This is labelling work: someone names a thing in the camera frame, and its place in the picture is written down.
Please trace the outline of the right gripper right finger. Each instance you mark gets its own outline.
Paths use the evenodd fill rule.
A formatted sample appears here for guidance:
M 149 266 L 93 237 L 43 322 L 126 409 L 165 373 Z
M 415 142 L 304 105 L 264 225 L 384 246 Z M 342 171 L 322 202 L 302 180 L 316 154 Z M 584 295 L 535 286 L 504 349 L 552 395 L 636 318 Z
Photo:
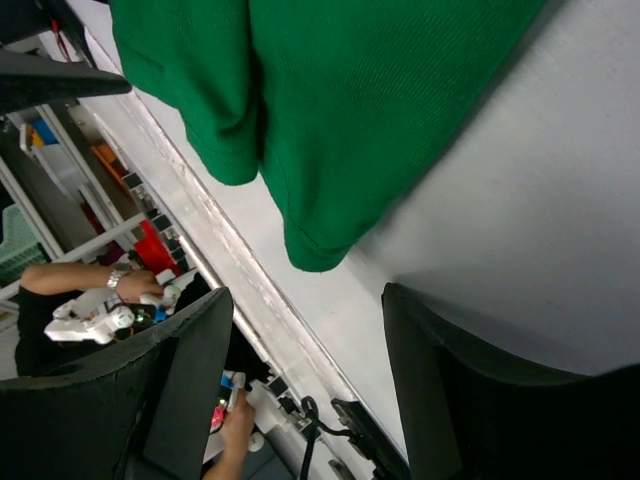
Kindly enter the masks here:
M 586 376 L 463 330 L 386 285 L 384 332 L 414 479 L 635 479 L 639 369 Z

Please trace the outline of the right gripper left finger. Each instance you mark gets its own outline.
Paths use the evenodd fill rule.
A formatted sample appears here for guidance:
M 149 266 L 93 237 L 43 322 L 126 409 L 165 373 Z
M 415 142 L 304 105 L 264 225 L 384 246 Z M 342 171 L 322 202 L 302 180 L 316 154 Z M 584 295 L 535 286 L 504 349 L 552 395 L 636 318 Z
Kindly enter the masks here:
M 219 288 L 47 376 L 2 381 L 2 478 L 199 478 L 233 311 Z

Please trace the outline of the green t shirt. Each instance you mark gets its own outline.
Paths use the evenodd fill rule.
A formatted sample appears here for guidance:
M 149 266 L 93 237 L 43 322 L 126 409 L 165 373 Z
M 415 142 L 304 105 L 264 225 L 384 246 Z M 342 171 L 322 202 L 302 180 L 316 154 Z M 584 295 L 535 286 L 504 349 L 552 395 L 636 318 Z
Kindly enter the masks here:
M 539 1 L 113 1 L 126 79 L 219 182 L 261 177 L 291 264 L 335 268 L 441 157 Z

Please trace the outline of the operator forearm with watch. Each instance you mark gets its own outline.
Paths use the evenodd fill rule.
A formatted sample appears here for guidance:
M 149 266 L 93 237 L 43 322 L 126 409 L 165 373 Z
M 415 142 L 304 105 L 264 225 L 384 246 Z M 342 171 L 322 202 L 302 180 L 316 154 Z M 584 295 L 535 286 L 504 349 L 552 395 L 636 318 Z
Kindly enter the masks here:
M 112 278 L 126 270 L 84 263 L 36 264 L 26 268 L 20 286 L 40 295 L 107 287 Z

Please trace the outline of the operator right hand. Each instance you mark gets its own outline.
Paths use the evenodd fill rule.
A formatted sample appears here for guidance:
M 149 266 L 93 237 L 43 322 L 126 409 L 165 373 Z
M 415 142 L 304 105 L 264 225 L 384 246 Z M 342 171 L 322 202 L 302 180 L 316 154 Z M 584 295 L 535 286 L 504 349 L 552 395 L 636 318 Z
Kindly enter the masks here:
M 247 400 L 247 392 L 240 389 L 232 411 L 226 416 L 221 433 L 224 450 L 219 465 L 240 469 L 249 450 L 249 439 L 255 421 L 255 409 Z

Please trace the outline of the operator left hand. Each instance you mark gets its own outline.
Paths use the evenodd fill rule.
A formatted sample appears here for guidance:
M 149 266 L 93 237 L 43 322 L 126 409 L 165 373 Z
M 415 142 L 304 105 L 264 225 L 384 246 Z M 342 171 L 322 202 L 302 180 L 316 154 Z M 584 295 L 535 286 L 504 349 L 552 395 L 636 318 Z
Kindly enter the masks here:
M 134 270 L 118 281 L 116 293 L 125 302 L 138 303 L 145 295 L 162 298 L 164 288 L 158 283 L 152 272 Z

